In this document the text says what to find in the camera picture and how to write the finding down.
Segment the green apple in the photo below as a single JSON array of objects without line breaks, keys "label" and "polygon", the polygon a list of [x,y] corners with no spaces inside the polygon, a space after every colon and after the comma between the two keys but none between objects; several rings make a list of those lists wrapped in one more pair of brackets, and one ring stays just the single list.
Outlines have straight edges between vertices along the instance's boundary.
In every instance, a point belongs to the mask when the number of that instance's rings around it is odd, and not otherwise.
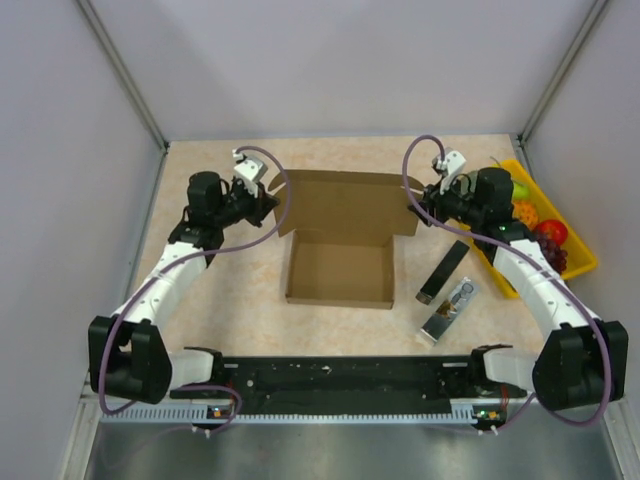
[{"label": "green apple", "polygon": [[523,201],[530,197],[530,190],[527,185],[514,181],[513,182],[513,201]]}]

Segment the black rectangular bar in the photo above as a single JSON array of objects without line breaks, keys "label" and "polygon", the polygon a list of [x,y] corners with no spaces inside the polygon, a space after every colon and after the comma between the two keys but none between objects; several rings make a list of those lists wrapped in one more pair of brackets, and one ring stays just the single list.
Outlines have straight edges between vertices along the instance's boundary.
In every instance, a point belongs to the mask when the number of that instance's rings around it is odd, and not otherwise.
[{"label": "black rectangular bar", "polygon": [[416,299],[424,305],[429,305],[440,293],[469,250],[470,247],[466,243],[457,240],[417,292]]}]

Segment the red apple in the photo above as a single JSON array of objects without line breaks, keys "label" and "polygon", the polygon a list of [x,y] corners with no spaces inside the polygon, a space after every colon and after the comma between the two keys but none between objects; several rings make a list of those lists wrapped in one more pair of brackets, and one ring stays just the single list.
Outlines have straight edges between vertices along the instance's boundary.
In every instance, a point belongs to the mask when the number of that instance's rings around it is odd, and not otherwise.
[{"label": "red apple", "polygon": [[535,227],[534,231],[538,234],[544,235],[547,239],[552,240],[558,246],[562,246],[569,236],[567,226],[557,219],[543,220]]}]

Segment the yellow plastic tray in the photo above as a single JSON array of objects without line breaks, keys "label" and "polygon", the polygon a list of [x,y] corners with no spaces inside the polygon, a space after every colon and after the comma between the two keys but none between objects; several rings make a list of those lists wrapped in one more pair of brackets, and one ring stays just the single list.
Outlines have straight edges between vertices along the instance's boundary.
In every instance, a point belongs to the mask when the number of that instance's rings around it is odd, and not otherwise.
[{"label": "yellow plastic tray", "polygon": [[492,165],[508,171],[514,183],[512,204],[514,216],[534,235],[555,245],[564,254],[555,263],[563,280],[575,279],[593,271],[598,260],[579,235],[547,198],[525,169],[515,160],[507,159]]}]

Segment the aluminium rail frame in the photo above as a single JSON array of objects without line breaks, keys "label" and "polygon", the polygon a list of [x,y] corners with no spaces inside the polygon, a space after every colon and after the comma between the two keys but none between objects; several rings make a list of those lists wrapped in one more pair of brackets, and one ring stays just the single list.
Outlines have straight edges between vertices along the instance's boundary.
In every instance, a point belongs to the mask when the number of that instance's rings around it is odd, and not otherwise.
[{"label": "aluminium rail frame", "polygon": [[209,383],[158,403],[110,395],[103,420],[193,423],[439,424],[500,427],[529,391],[481,377],[469,356],[228,357]]}]

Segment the purple grapes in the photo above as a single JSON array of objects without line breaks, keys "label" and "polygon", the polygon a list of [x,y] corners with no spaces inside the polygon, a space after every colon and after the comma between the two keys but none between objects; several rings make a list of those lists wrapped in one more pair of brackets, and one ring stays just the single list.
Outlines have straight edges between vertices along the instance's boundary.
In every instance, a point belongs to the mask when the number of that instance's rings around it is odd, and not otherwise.
[{"label": "purple grapes", "polygon": [[556,242],[546,237],[539,237],[537,241],[547,263],[557,273],[562,274],[567,269],[568,253]]}]

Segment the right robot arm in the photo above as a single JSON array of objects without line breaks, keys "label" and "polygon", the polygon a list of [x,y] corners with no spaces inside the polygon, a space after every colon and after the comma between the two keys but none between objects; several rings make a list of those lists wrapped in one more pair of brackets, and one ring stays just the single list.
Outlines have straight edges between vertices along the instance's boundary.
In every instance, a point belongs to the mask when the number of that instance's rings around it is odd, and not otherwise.
[{"label": "right robot arm", "polygon": [[514,214],[514,183],[504,169],[442,174],[422,197],[406,186],[409,208],[425,223],[453,219],[526,305],[543,336],[533,354],[512,346],[475,350],[466,380],[487,396],[502,383],[537,396],[549,411],[604,408],[625,393],[629,336],[618,321],[604,321],[567,287],[549,264],[533,232]]}]

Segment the orange pineapple toy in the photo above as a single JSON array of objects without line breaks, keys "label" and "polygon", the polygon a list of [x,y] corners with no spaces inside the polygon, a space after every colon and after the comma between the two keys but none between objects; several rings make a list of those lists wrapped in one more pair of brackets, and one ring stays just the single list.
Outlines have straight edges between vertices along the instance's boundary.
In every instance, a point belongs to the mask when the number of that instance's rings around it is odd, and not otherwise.
[{"label": "orange pineapple toy", "polygon": [[528,200],[517,200],[513,203],[513,215],[521,221],[528,229],[533,230],[538,223],[539,214],[536,206]]}]

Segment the brown cardboard box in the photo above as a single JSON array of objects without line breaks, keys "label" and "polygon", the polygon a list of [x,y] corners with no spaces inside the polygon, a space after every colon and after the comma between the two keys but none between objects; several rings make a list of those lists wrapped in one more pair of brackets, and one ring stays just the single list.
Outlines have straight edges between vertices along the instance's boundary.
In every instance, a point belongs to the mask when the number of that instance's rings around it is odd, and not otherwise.
[{"label": "brown cardboard box", "polygon": [[424,186],[399,174],[290,170],[270,182],[281,237],[292,235],[285,287],[290,304],[389,310],[395,300],[394,239],[412,236],[411,196]]}]

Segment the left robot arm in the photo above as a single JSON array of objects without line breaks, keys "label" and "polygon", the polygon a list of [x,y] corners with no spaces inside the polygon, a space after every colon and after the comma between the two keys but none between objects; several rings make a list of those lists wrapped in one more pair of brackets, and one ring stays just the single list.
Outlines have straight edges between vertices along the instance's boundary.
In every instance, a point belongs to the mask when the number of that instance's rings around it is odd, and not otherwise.
[{"label": "left robot arm", "polygon": [[159,403],[170,391],[193,384],[205,396],[226,387],[218,352],[187,347],[167,350],[162,328],[190,285],[211,265],[224,230],[241,221],[259,227],[279,201],[265,191],[258,160],[244,160],[226,182],[211,171],[189,179],[187,204],[160,259],[132,297],[88,329],[92,390],[102,397]]}]

